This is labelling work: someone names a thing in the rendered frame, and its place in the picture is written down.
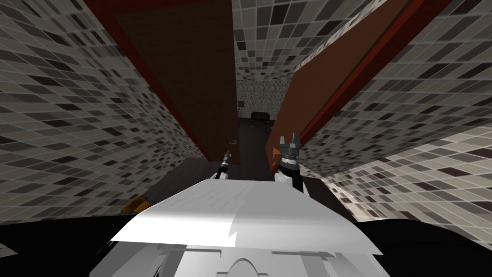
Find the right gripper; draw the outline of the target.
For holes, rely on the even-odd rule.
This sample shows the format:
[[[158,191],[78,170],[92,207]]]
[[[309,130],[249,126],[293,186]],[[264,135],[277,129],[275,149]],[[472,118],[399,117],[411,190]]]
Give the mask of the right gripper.
[[[295,159],[295,157],[299,157],[299,146],[300,146],[300,135],[296,132],[293,132],[292,135],[292,143],[285,143],[284,136],[280,136],[280,153],[283,157],[289,156],[289,159]]]

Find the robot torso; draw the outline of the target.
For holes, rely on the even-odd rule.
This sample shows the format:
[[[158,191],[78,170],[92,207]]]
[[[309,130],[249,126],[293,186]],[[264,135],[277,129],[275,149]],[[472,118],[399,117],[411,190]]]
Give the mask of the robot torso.
[[[389,277],[380,254],[287,182],[206,179],[132,218],[89,277]]]

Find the orange flat block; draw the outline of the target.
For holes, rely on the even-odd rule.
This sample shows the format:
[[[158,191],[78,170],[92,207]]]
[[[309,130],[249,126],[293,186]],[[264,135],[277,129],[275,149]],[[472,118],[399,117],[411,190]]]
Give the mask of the orange flat block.
[[[121,209],[121,212],[124,214],[139,214],[155,203],[155,201],[145,196],[136,196]]]

